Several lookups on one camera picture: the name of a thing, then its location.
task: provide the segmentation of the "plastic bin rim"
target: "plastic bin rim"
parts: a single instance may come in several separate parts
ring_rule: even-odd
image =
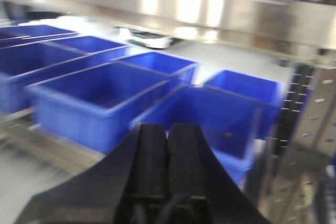
[[[158,51],[158,50],[142,52],[142,53],[140,53],[140,54],[135,54],[135,55],[130,55],[130,56],[122,56],[122,57],[116,58],[115,60],[120,60],[120,59],[124,59],[124,58],[137,57],[137,56],[141,56],[141,55],[149,54],[149,53],[151,53],[151,52],[154,52],[154,53],[159,54],[159,55],[166,55],[166,56],[170,56],[170,57],[173,57],[173,58],[177,58],[177,59],[181,59],[181,60],[189,61],[189,62],[191,62],[191,64],[192,64],[192,63],[199,63],[199,64],[202,64],[200,61],[197,61],[197,60],[188,59],[188,58],[186,58],[186,57],[182,57],[182,56],[178,56],[178,55],[168,54],[168,53],[166,53],[166,52],[161,52],[161,51]]]
[[[169,83],[169,80],[160,81],[160,82],[142,90],[141,92],[131,96],[130,98],[118,103],[117,105],[113,106],[110,109],[106,109],[102,106],[99,106],[99,105],[96,105],[94,103],[85,101],[84,99],[74,98],[70,95],[67,95],[66,93],[58,92],[57,90],[54,90],[54,89],[51,89],[51,88],[48,88],[48,87],[41,87],[41,86],[43,86],[44,83],[46,83],[48,81],[53,81],[53,80],[60,79],[60,78],[63,78],[65,76],[69,76],[69,75],[76,74],[76,73],[79,73],[79,72],[91,70],[91,69],[94,69],[94,68],[99,68],[99,67],[102,67],[102,66],[113,65],[113,64],[117,64],[117,63],[114,63],[114,62],[104,63],[104,64],[94,66],[94,67],[91,67],[91,68],[82,69],[82,70],[79,70],[79,71],[76,71],[76,72],[64,74],[62,76],[54,77],[54,78],[51,78],[51,79],[48,79],[48,80],[36,82],[34,84],[28,85],[27,87],[28,87],[29,90],[31,90],[35,93],[47,95],[49,97],[49,99],[51,99],[51,100],[58,101],[58,102],[59,101],[66,102],[67,104],[71,105],[72,108],[77,108],[77,109],[80,109],[80,110],[85,108],[86,110],[88,109],[92,112],[94,111],[94,112],[100,114],[101,116],[110,117],[110,116],[113,116],[113,113],[115,112],[115,110],[120,109],[121,107],[127,105],[128,103],[132,102],[133,100],[137,99],[138,97],[142,96],[143,94],[148,93],[151,90],[154,90],[155,88],[157,88],[159,86],[163,86],[163,85]]]
[[[250,100],[251,102],[255,103],[258,106],[268,106],[268,107],[273,107],[273,108],[279,108],[279,107],[281,107],[280,104],[276,105],[274,103],[267,103],[267,102],[260,101],[258,99],[249,97],[247,95],[239,94],[239,93],[236,93],[236,92],[230,91],[230,90],[221,89],[221,88],[209,85],[209,84],[204,84],[203,88],[206,89],[206,90],[208,90],[209,92],[216,93],[217,95],[222,95],[222,94],[235,95],[237,97],[244,98],[245,100]]]
[[[93,35],[80,34],[80,33],[78,33],[78,34],[79,34],[78,36],[62,37],[62,38],[52,38],[52,39],[49,39],[48,41],[54,42],[54,41],[65,40],[65,39],[91,37],[91,38],[97,38],[97,39],[102,39],[102,40],[110,41],[110,42],[113,42],[113,43],[116,43],[116,44],[120,44],[121,46],[123,46],[123,45],[132,46],[132,44],[127,43],[127,42],[119,42],[119,41],[116,41],[116,40],[112,40],[112,39],[108,39],[108,38],[103,38],[103,37],[96,36],[96,35],[93,36]]]
[[[126,66],[129,66],[129,67],[132,67],[132,68],[137,68],[137,69],[141,69],[141,70],[145,70],[145,71],[148,71],[150,68],[146,68],[146,67],[143,67],[143,66],[139,66],[137,64],[133,64],[133,63],[130,63],[130,62],[125,62],[125,61],[122,61],[122,60],[119,60],[118,59],[112,59],[110,60],[111,62],[115,61],[119,64],[123,64],[123,65],[126,65]],[[155,69],[150,69],[151,72],[153,73],[156,73],[156,74],[160,74],[160,75],[164,75],[164,76],[174,76],[174,75],[177,75],[187,69],[190,69],[190,68],[194,68],[194,67],[197,67],[199,66],[201,63],[192,63],[184,68],[181,68],[179,69],[178,71],[176,72],[173,72],[173,73],[165,73],[165,72],[161,72],[161,71],[158,71],[158,70],[155,70]]]
[[[261,77],[261,76],[256,76],[254,74],[249,74],[249,73],[244,73],[244,72],[240,72],[240,71],[236,71],[236,70],[232,70],[232,69],[228,69],[228,68],[220,68],[218,69],[215,74],[213,76],[211,76],[209,79],[207,79],[204,84],[207,84],[208,82],[212,81],[214,78],[216,78],[219,74],[225,72],[225,71],[228,71],[228,72],[233,72],[233,73],[238,73],[238,74],[242,74],[242,75],[245,75],[245,76],[251,76],[251,77],[255,77],[255,78],[258,78],[258,79],[262,79],[262,80],[265,80],[265,81],[270,81],[270,82],[273,82],[273,83],[276,83],[276,84],[282,84],[281,81],[276,81],[276,80],[272,80],[272,79],[268,79],[268,78],[264,78],[264,77]]]
[[[62,33],[62,34],[50,34],[50,35],[43,35],[43,36],[30,36],[30,35],[25,35],[24,33],[20,33],[20,32],[17,33],[15,31],[9,31],[9,32],[11,34],[22,34],[22,35],[25,35],[25,36],[27,36],[29,38],[43,38],[43,37],[52,37],[52,36],[57,36],[57,35],[79,34],[79,32],[77,32],[77,31],[72,31],[72,30],[68,30],[68,29],[64,29],[64,28],[60,28],[60,27],[56,27],[56,26],[51,26],[51,25],[46,25],[46,24],[35,24],[35,25],[27,24],[27,25],[17,25],[17,26],[4,26],[4,27],[1,27],[1,28],[27,27],[27,26],[30,26],[30,27],[33,27],[33,26],[52,27],[52,28],[56,28],[56,29],[60,29],[60,30],[66,31],[66,33]]]
[[[86,51],[81,50],[81,49],[77,49],[77,48],[74,48],[74,47],[71,47],[71,46],[66,46],[66,45],[62,45],[62,44],[57,43],[57,41],[59,41],[59,40],[85,38],[85,37],[102,39],[102,40],[113,42],[113,43],[116,43],[116,44],[119,44],[119,45],[116,46],[116,47],[113,47],[113,48],[108,48],[108,49],[100,50],[100,51],[97,51],[97,52],[86,52]],[[59,48],[67,49],[67,50],[72,50],[72,51],[75,51],[75,52],[77,52],[79,54],[83,54],[83,55],[96,55],[96,54],[100,54],[100,53],[103,53],[103,52],[108,52],[108,51],[112,51],[112,50],[116,50],[116,49],[132,47],[132,45],[130,43],[118,42],[118,41],[111,40],[111,39],[105,39],[105,38],[102,38],[102,37],[99,37],[99,36],[91,36],[91,35],[83,35],[83,34],[80,34],[79,36],[71,36],[71,37],[65,37],[65,38],[53,38],[53,39],[43,40],[43,41],[40,41],[40,42],[45,44],[45,45],[52,45],[54,47],[59,47]]]
[[[16,46],[25,46],[25,45],[30,45],[30,44],[40,44],[40,42],[34,42],[34,43],[27,43],[27,44],[22,44],[22,45],[16,45]],[[70,61],[74,61],[74,60],[78,60],[78,59],[82,59],[84,57],[89,57],[91,55],[82,55],[81,53],[75,51],[75,50],[68,50],[68,49],[64,49],[64,48],[60,48],[60,47],[55,47],[55,48],[59,48],[59,49],[63,49],[63,50],[67,50],[67,51],[71,51],[75,54],[78,54],[78,57],[75,57],[73,59],[70,59],[70,60],[66,60],[66,61],[62,61],[62,62],[58,62],[58,63],[55,63],[55,64],[52,64],[52,65],[48,65],[48,66],[45,66],[45,67],[42,67],[42,68],[38,68],[38,69],[34,69],[34,70],[31,70],[31,71],[28,71],[28,72],[24,72],[24,73],[20,73],[20,74],[17,74],[15,76],[11,76],[9,74],[6,74],[5,72],[1,72],[0,73],[3,73],[4,75],[8,76],[6,78],[6,82],[16,82],[16,81],[20,81],[22,78],[26,78],[27,76],[31,76],[32,74],[35,74],[35,73],[42,73],[42,72],[45,72],[45,71],[48,71],[50,68],[55,68],[55,67],[59,67],[60,65],[62,65],[63,63],[66,63],[66,62],[70,62]]]
[[[178,92],[182,92],[182,90],[186,90],[186,89],[199,89],[201,90],[202,92],[207,92],[207,93],[212,93],[214,95],[218,95],[218,96],[222,96],[224,94],[228,94],[229,96],[232,96],[232,97],[240,97],[246,101],[252,101],[255,106],[257,107],[260,107],[260,102],[253,99],[253,98],[250,98],[250,97],[246,97],[244,95],[240,95],[240,94],[236,94],[234,92],[228,92],[228,91],[217,91],[217,90],[212,90],[212,89],[208,89],[208,88],[203,88],[203,87],[194,87],[190,84],[181,84],[179,85],[178,87],[176,87],[174,90],[172,90],[169,94],[163,96],[162,98],[158,99],[157,102],[152,105],[151,107],[149,107],[147,110],[143,111],[141,114],[139,114],[137,117],[135,117],[133,120],[130,121],[129,123],[129,129],[132,129],[136,123],[135,122],[140,122],[141,119],[148,113],[151,113],[151,111],[157,109],[158,107],[161,106],[161,104],[163,104],[166,100],[169,100],[171,97],[175,96],[175,94],[177,94]]]

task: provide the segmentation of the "mounting hole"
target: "mounting hole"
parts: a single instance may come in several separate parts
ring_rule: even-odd
[[[315,103],[325,102],[325,98],[315,99]]]
[[[322,81],[323,84],[332,84],[334,81],[333,80],[324,80]]]

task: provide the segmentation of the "blue storage tote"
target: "blue storage tote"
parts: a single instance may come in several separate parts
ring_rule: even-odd
[[[201,64],[198,61],[184,59],[158,51],[145,52],[117,59],[135,67],[152,72],[176,77],[178,81],[191,83],[196,68]]]
[[[129,44],[119,43],[116,41],[102,39],[102,38],[93,37],[93,36],[78,36],[78,37],[71,37],[71,38],[61,38],[61,39],[49,40],[44,43],[48,45],[57,44],[57,45],[62,45],[67,48],[76,49],[83,55],[113,50],[113,53],[112,53],[113,57],[111,59],[126,55],[126,51],[122,52],[121,50],[117,51],[117,52],[120,52],[120,54],[117,55],[115,53],[116,52],[115,49],[128,48],[131,46]]]
[[[224,69],[206,81],[204,87],[231,91],[258,101],[263,108],[258,138],[270,135],[280,112],[283,83]]]
[[[77,34],[74,31],[48,25],[2,27],[0,28],[0,48]]]
[[[24,86],[69,73],[72,68],[59,63],[80,56],[39,43],[0,49],[0,110],[14,113],[29,107]]]
[[[125,55],[129,46],[109,54],[85,55],[61,45],[31,43],[0,49],[0,110],[14,113],[29,107],[26,85],[101,65]]]
[[[169,91],[160,74],[108,63],[28,86],[43,129],[107,153],[129,122]]]
[[[180,86],[130,123],[200,124],[213,152],[235,183],[240,184],[254,162],[259,106],[242,96]]]

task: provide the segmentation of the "metal upright post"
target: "metal upright post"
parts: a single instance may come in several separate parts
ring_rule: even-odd
[[[314,91],[274,177],[269,203],[273,223],[307,223],[305,210],[336,151],[336,69],[316,70]]]

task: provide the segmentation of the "perforated metal rack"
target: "perforated metal rack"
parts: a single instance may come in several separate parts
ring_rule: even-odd
[[[289,0],[7,1],[299,63],[273,137],[283,151],[268,153],[280,155],[279,166],[266,169],[274,176],[264,176],[259,202],[273,223],[310,223],[312,200],[336,150],[335,6]]]

